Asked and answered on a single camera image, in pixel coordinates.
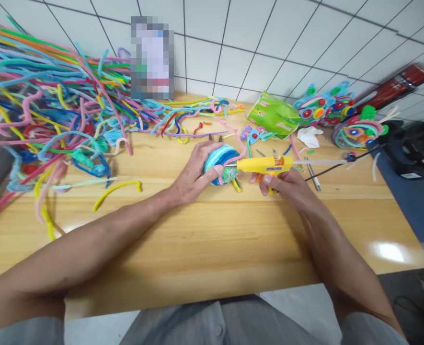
pile of pipe cleaners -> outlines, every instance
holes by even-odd
[[[85,56],[79,44],[76,47],[77,52],[0,26],[0,114],[4,119],[0,134],[6,138],[0,145],[14,157],[9,193],[0,200],[0,209],[16,193],[33,191],[37,217],[47,224],[52,240],[53,223],[44,204],[48,190],[63,193],[94,183],[105,183],[108,188],[116,178],[106,157],[118,154],[122,142],[132,155],[127,132],[173,136],[187,143],[190,137],[228,131],[188,134],[182,127],[185,118],[227,118],[243,111],[219,97],[189,103],[132,100],[130,58],[120,57],[122,52],[128,53],[125,49],[119,49],[119,57],[107,57],[107,50],[101,58],[93,58]],[[237,130],[217,121],[234,132],[242,146],[240,156],[245,155]],[[12,145],[20,145],[21,150]],[[53,185],[70,164],[96,179]],[[107,189],[94,210],[122,185]]]

left hand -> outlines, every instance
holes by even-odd
[[[222,142],[208,140],[194,147],[193,153],[180,176],[169,187],[177,204],[184,205],[194,202],[207,185],[223,172],[223,165],[215,165],[202,175],[202,169],[209,154],[221,146],[223,146]]]

pipe cleaner ball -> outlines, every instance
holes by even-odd
[[[216,149],[215,151],[213,151],[209,155],[209,157],[206,160],[206,163],[204,164],[203,173],[205,173],[206,171],[208,171],[211,167],[215,165],[221,165],[225,163],[226,161],[228,161],[229,159],[233,157],[238,157],[238,156],[239,156],[239,153],[232,146],[225,144],[219,149]],[[225,167],[225,170],[223,171],[223,174],[221,177],[223,179],[223,184],[227,184],[231,182],[232,180],[234,180],[237,174],[238,174],[238,170],[236,167]],[[216,178],[215,180],[211,182],[211,184],[220,185],[220,182],[218,181],[218,178]]]

forearm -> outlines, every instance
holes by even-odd
[[[74,229],[0,276],[0,288],[64,292],[93,277],[176,206],[169,190]]]
[[[354,311],[372,314],[403,334],[386,294],[325,205],[300,212],[316,270],[341,321]]]

hot glue gun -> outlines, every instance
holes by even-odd
[[[277,176],[282,172],[289,171],[293,165],[291,157],[256,157],[246,158],[234,163],[226,164],[227,167],[236,167],[245,173],[258,173],[257,182],[263,180],[265,174]],[[274,194],[276,190],[268,187],[269,194]]]

